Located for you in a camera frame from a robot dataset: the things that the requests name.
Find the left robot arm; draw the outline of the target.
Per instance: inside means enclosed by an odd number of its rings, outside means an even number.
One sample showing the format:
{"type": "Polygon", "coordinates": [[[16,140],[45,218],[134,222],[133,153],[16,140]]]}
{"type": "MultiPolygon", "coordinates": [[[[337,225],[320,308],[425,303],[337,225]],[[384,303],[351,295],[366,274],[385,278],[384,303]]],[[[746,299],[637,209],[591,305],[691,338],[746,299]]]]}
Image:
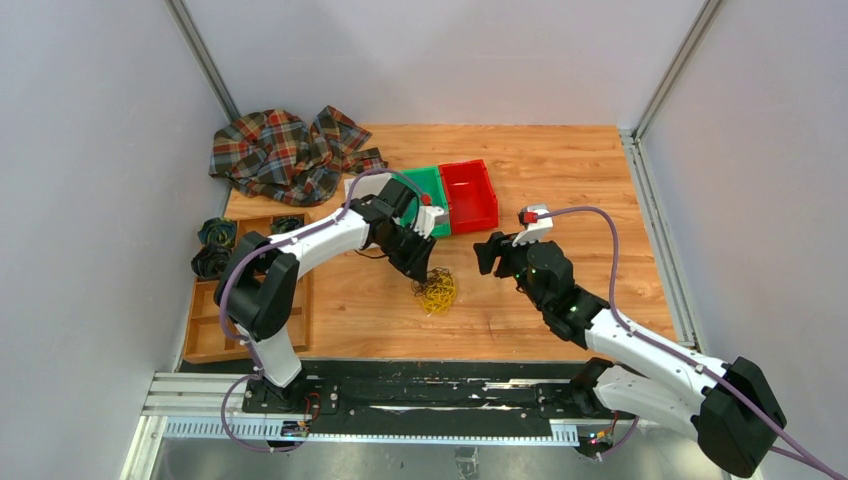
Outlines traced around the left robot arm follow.
{"type": "Polygon", "coordinates": [[[306,386],[287,323],[299,281],[346,252],[370,246],[405,277],[423,282],[445,210],[411,181],[389,177],[376,194],[348,196],[331,215],[288,233],[252,231],[237,243],[215,301],[224,333],[248,348],[254,377],[270,383],[268,400],[283,413],[298,411],[306,386]]]}

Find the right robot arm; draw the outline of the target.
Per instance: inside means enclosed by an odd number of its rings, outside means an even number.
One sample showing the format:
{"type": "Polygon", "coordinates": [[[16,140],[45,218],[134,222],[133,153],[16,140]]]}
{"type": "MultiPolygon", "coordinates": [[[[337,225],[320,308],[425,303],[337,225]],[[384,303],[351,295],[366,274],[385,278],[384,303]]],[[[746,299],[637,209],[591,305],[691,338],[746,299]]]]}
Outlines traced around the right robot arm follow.
{"type": "Polygon", "coordinates": [[[473,250],[480,273],[515,280],[555,336],[603,354],[574,380],[571,400],[580,414],[633,414],[692,439],[731,475],[755,473],[775,430],[787,424],[756,363],[701,354],[626,318],[576,283],[572,262],[553,241],[518,244],[495,232],[473,250]]]}

